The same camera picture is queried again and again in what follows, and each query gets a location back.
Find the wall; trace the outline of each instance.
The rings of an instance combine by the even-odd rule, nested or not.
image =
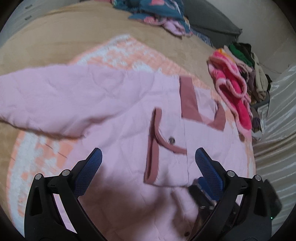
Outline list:
[[[271,79],[296,62],[296,34],[272,0],[207,1],[243,29],[239,41],[252,45]]]

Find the tan bed sheet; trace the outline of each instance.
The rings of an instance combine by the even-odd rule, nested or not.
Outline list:
[[[161,27],[128,20],[129,15],[97,1],[52,11],[32,21],[0,49],[0,75],[30,66],[67,63],[112,37],[130,34],[213,87],[206,63],[214,51],[210,46],[196,36],[178,38]],[[0,123],[0,205],[7,214],[6,176],[17,134],[18,129]]]

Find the hot pink garment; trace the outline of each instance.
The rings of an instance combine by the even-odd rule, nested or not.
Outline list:
[[[0,104],[12,125],[79,137],[65,169],[102,150],[79,201],[108,240],[187,239],[198,210],[186,187],[201,176],[199,147],[247,176],[245,144],[222,104],[188,77],[96,65],[25,69],[0,77]]]
[[[247,95],[247,84],[237,65],[219,51],[215,51],[209,57],[208,67],[217,92],[234,114],[238,131],[247,139],[251,139],[251,100]]]

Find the shiny white fabric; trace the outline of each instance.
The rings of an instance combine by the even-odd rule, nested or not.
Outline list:
[[[256,172],[268,179],[282,202],[275,233],[296,202],[296,64],[271,85],[270,104],[258,108],[263,136],[253,143]]]

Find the jacket sleeve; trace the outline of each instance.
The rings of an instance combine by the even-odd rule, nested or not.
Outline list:
[[[124,113],[150,89],[153,73],[55,65],[0,76],[0,118],[69,137]]]

